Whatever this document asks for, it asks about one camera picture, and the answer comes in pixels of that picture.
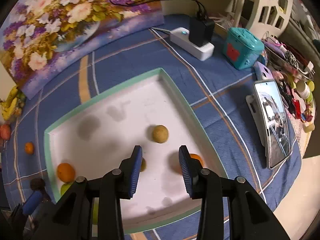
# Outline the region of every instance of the black charger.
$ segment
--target black charger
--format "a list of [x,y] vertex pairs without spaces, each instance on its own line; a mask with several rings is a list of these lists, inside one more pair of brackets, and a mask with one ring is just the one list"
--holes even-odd
[[189,41],[198,47],[211,42],[214,30],[214,21],[211,19],[202,20],[200,17],[190,18]]

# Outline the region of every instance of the metal screw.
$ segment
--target metal screw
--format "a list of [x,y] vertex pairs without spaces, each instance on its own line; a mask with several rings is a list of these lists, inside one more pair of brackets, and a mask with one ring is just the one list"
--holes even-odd
[[239,177],[237,177],[237,181],[238,181],[239,183],[245,183],[245,178],[239,176]]
[[203,174],[203,175],[208,175],[209,173],[210,173],[210,171],[208,170],[208,169],[206,169],[206,168],[203,168],[203,169],[201,169],[201,174]]
[[112,174],[113,175],[120,175],[121,174],[121,169],[114,169],[113,171],[112,171]]
[[77,183],[82,183],[82,182],[84,182],[84,180],[85,180],[84,176],[79,176],[78,178],[76,178]]

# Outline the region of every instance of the smartphone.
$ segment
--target smartphone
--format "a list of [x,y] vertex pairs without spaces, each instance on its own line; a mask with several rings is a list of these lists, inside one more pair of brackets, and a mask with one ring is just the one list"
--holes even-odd
[[285,109],[275,80],[256,81],[254,90],[264,124],[267,167],[273,169],[290,155]]

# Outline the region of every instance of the red sticker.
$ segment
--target red sticker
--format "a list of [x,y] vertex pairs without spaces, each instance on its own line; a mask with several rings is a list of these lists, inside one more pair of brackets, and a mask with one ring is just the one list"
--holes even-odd
[[236,50],[231,43],[227,44],[227,56],[232,61],[237,61],[238,57],[240,55],[240,52]]

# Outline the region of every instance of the white tray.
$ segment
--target white tray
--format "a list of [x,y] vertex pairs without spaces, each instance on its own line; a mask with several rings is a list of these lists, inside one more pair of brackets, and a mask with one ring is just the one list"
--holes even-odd
[[[151,140],[155,125],[169,130],[169,139]],[[44,135],[45,161],[54,198],[63,184],[56,177],[62,162],[74,166],[76,176],[102,177],[141,145],[147,167],[140,173],[131,200],[121,200],[125,233],[159,227],[200,210],[201,201],[186,192],[179,171],[178,150],[186,145],[205,167],[221,177],[225,169],[188,102],[161,68],[146,72],[78,106]]]

